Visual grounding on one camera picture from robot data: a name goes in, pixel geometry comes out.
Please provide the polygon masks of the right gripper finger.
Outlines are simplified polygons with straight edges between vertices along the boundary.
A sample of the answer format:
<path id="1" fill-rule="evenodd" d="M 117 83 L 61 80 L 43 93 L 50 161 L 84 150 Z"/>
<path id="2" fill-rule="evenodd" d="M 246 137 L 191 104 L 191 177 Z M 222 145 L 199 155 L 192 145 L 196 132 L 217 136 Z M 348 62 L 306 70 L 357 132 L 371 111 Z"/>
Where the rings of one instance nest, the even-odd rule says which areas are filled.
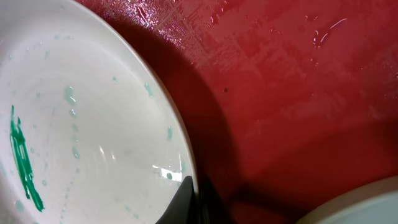
<path id="1" fill-rule="evenodd" d="M 197 210 L 192 176 L 186 176 L 156 224 L 196 224 Z"/>

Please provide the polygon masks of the white plate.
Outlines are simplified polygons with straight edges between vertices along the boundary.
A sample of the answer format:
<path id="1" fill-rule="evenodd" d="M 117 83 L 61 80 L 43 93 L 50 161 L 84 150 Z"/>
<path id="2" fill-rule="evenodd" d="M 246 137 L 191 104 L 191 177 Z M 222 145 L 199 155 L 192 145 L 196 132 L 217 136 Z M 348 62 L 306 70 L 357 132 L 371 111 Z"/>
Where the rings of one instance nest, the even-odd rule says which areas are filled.
<path id="1" fill-rule="evenodd" d="M 195 178 L 172 100 L 111 26 L 1 2 L 2 223 L 157 223 Z"/>

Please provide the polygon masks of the light blue plate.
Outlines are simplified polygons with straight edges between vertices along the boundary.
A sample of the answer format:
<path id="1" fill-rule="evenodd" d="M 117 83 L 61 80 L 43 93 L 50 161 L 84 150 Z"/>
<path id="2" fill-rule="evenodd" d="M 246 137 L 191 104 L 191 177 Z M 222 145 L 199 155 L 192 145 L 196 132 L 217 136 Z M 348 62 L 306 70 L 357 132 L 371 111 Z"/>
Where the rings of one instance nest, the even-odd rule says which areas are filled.
<path id="1" fill-rule="evenodd" d="M 397 177 L 379 180 L 320 205 L 298 224 L 397 224 Z"/>

